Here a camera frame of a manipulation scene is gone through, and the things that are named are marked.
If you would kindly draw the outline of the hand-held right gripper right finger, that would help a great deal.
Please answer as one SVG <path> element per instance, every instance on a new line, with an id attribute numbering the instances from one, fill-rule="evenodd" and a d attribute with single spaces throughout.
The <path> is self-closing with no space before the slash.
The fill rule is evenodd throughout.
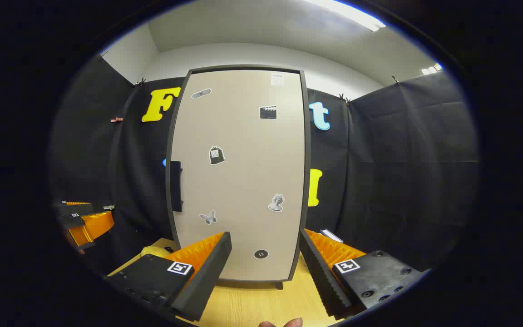
<path id="1" fill-rule="evenodd" d="M 301 228 L 300 250 L 326 313 L 349 318 L 393 299 L 425 277 L 425 271 L 382 250 L 364 253 Z"/>

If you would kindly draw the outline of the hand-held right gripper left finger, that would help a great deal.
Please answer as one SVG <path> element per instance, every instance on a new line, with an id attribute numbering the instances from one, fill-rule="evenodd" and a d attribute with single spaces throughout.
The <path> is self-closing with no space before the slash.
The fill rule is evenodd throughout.
<path id="1" fill-rule="evenodd" d="M 201 319 L 231 254 L 229 232 L 177 251 L 145 247 L 139 257 L 107 277 L 118 291 L 161 315 Z"/>

